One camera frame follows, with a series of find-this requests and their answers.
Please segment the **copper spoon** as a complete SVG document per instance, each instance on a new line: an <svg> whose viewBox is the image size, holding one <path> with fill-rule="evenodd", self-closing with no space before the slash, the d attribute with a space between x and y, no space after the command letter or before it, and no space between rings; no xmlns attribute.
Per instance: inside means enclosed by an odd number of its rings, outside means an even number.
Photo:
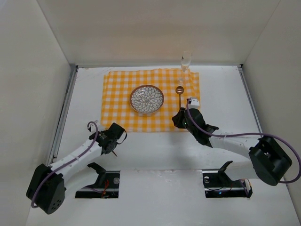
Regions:
<svg viewBox="0 0 301 226"><path fill-rule="evenodd" d="M184 87L178 86L176 87L176 93L179 95L179 108L181 108L181 95L184 93Z"/></svg>

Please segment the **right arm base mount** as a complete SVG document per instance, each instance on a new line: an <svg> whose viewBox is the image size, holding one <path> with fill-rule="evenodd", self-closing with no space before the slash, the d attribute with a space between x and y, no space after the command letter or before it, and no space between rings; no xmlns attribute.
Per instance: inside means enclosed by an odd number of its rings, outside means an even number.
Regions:
<svg viewBox="0 0 301 226"><path fill-rule="evenodd" d="M226 169L233 161L227 161L219 169L202 170L206 198L250 198L253 189L249 179L231 180Z"/></svg>

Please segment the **yellow white checkered cloth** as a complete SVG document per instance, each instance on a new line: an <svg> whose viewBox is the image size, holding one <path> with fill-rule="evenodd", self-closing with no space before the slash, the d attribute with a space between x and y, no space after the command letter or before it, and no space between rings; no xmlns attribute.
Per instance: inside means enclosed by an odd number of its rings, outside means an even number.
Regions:
<svg viewBox="0 0 301 226"><path fill-rule="evenodd" d="M104 76L100 123L108 128L112 123L122 126L127 132L178 131L172 117L179 111L179 95L176 87L181 69L157 68L139 71L113 71ZM137 113L129 102L131 92L141 85L153 85L164 94L164 104L153 114ZM188 70L185 73L184 93L181 106L186 106L189 97L200 99L200 75Z"/></svg>

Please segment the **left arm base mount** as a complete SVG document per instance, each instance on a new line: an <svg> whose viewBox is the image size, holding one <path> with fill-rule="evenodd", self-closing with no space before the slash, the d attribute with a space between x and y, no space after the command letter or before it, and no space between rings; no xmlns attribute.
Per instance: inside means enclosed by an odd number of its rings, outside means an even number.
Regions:
<svg viewBox="0 0 301 226"><path fill-rule="evenodd" d="M88 165L98 177L94 184L75 193L76 199L117 199L119 197L120 171L106 171L97 163Z"/></svg>

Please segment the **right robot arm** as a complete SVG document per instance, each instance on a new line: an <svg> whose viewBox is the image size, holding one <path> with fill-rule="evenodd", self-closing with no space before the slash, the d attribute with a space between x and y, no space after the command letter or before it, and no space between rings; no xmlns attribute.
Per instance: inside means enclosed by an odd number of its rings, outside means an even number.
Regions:
<svg viewBox="0 0 301 226"><path fill-rule="evenodd" d="M252 163L250 175L270 186L276 186L292 165L291 158L268 135L242 135L235 137L217 126L205 122L198 109L180 108L172 117L174 126L186 129L201 144L211 148L224 149L242 155Z"/></svg>

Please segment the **patterned ceramic plate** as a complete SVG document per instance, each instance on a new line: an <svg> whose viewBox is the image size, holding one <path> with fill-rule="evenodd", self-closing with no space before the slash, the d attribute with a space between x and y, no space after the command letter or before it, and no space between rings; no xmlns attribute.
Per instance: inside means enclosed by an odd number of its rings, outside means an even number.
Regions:
<svg viewBox="0 0 301 226"><path fill-rule="evenodd" d="M164 104L164 94L156 86L141 85L130 94L130 106L141 114L153 114L161 109Z"/></svg>

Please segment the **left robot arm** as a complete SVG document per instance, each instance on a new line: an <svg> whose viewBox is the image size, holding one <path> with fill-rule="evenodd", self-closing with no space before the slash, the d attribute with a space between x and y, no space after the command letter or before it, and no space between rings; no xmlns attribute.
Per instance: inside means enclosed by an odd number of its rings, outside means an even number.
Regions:
<svg viewBox="0 0 301 226"><path fill-rule="evenodd" d="M120 138L127 138L127 132L116 123L107 130L100 130L94 121L87 124L87 129L91 135L75 151L35 169L26 192L33 209L39 208L50 215L59 209L67 195L82 188L105 195L112 182L95 159L112 153L121 144Z"/></svg>

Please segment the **clear champagne flute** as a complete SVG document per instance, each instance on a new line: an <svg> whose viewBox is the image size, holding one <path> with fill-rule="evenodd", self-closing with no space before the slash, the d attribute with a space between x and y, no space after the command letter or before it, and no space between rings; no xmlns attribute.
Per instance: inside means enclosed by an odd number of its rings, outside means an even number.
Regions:
<svg viewBox="0 0 301 226"><path fill-rule="evenodd" d="M181 57L181 73L178 78L179 85L183 85L185 82L185 73L188 71L191 64L192 53L190 51L184 51Z"/></svg>

